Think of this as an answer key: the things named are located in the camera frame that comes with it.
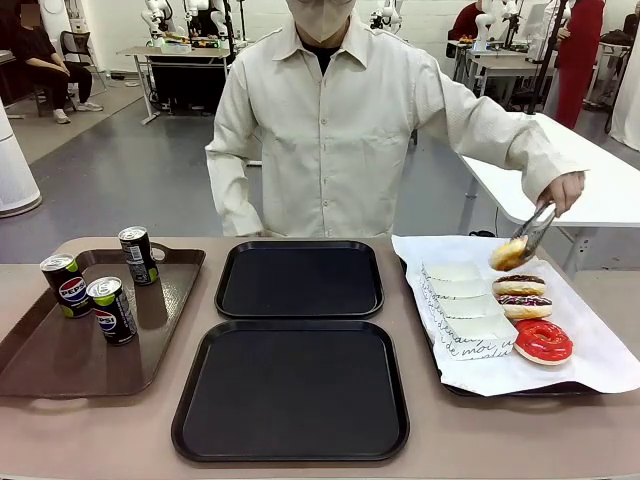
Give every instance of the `button-up shirt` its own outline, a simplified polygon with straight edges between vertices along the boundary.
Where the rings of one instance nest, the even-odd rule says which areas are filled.
[[[264,224],[244,172],[257,127]],[[420,128],[459,154],[522,170],[532,200],[582,170],[534,120],[477,99],[424,50],[355,15],[323,76],[290,19],[238,56],[220,100],[206,153],[225,235],[389,234],[409,138]]]

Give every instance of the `red frosted donut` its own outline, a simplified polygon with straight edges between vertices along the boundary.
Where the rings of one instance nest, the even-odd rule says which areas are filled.
[[[527,360],[543,365],[566,362],[573,352],[573,343],[564,331],[546,320],[521,320],[515,324],[518,338],[514,345]]]

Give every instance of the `white shoe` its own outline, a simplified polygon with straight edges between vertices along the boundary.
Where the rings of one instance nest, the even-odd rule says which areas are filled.
[[[104,110],[102,105],[96,105],[91,102],[79,103],[77,108],[79,112],[101,112]]]
[[[56,123],[59,123],[61,125],[65,123],[71,123],[71,120],[69,120],[67,114],[64,113],[64,110],[60,108],[53,111],[53,118],[55,119]]]

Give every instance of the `shirt collar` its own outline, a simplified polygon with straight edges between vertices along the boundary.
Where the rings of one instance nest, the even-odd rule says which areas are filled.
[[[358,14],[354,11],[351,13],[351,21],[347,35],[342,41],[342,47],[339,52],[345,51],[355,58],[360,64],[367,68],[367,57],[369,52],[369,35],[367,27],[360,21]],[[287,23],[282,27],[279,35],[279,42],[276,46],[273,59],[276,61],[285,60],[298,50],[304,50],[293,17],[289,17]]]

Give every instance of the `can lid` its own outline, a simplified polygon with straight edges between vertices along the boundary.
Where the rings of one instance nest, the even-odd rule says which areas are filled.
[[[91,298],[107,297],[122,286],[118,277],[102,277],[94,280],[87,287],[87,295]]]
[[[57,270],[62,270],[73,263],[73,260],[73,255],[69,255],[68,253],[51,255],[49,258],[42,261],[40,264],[40,270],[43,272],[55,272]]]
[[[118,234],[118,238],[120,240],[137,240],[142,238],[145,233],[147,233],[147,229],[144,227],[128,227]]]

